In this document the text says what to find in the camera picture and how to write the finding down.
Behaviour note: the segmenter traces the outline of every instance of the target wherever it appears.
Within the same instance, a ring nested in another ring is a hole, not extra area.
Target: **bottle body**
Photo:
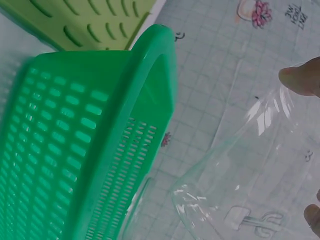
[[[319,101],[283,86],[270,91],[235,135],[172,186],[195,239],[317,239],[304,209],[320,188]]]

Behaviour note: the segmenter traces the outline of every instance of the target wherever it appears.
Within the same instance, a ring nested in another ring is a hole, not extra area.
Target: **pink flower print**
[[[272,20],[272,10],[269,9],[268,2],[257,0],[255,2],[255,10],[252,12],[252,25],[257,29],[263,29],[264,25]]]
[[[170,135],[170,132],[168,131],[168,132],[164,135],[163,140],[162,140],[162,142],[161,142],[161,147],[162,147],[162,148],[165,147],[165,146],[167,146],[167,145],[169,144],[170,138],[171,138],[171,135]]]

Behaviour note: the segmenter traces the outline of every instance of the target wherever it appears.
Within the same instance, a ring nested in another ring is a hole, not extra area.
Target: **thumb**
[[[303,96],[320,97],[320,57],[298,67],[287,67],[279,72],[281,83]]]

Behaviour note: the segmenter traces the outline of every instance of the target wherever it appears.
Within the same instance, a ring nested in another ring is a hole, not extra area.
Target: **green plastic basket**
[[[0,142],[0,239],[116,240],[174,111],[174,35],[132,51],[42,54],[20,75]]]
[[[59,50],[127,50],[156,0],[0,0]]]

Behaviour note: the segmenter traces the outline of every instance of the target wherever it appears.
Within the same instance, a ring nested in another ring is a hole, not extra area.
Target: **hand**
[[[283,85],[297,94],[320,98],[320,57],[299,67],[282,69],[279,79]],[[316,198],[320,201],[320,190]],[[320,238],[320,208],[311,204],[305,208],[303,215],[311,230]]]
[[[283,85],[303,96],[320,98],[320,57],[316,57],[298,67],[287,67],[279,72]]]

